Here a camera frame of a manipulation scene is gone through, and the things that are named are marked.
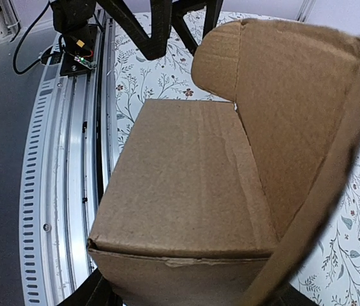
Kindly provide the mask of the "brown cardboard box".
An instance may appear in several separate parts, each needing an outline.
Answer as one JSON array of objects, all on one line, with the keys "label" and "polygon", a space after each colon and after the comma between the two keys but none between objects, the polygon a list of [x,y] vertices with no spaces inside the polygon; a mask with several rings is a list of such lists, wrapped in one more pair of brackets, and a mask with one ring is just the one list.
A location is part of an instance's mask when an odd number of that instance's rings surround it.
[{"label": "brown cardboard box", "polygon": [[360,146],[360,36],[286,20],[215,27],[193,83],[144,103],[88,252],[126,305],[269,305],[308,257]]}]

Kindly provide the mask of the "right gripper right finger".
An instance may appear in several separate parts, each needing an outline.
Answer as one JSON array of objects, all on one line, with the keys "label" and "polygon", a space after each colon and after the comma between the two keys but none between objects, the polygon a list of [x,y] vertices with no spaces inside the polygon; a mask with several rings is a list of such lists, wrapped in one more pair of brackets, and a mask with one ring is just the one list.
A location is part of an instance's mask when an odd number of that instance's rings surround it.
[{"label": "right gripper right finger", "polygon": [[287,283],[277,290],[275,298],[269,303],[271,306],[317,306],[308,297],[300,293],[291,284]]}]

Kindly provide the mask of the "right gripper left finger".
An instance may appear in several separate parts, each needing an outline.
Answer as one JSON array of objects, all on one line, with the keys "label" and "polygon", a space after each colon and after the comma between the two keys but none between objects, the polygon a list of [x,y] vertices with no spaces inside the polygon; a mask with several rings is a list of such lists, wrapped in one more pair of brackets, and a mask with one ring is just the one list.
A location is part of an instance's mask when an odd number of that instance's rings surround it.
[{"label": "right gripper left finger", "polygon": [[58,306],[123,306],[122,299],[96,269],[82,285]]}]

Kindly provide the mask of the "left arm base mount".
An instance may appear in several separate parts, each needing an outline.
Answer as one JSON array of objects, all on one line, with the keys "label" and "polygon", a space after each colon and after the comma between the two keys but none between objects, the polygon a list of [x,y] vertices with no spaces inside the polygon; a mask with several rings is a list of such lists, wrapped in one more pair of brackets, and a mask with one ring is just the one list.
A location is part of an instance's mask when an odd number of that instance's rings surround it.
[{"label": "left arm base mount", "polygon": [[58,43],[62,55],[60,75],[73,76],[97,67],[94,61],[96,26],[89,23],[96,2],[87,0],[51,1],[54,29],[60,34]]}]

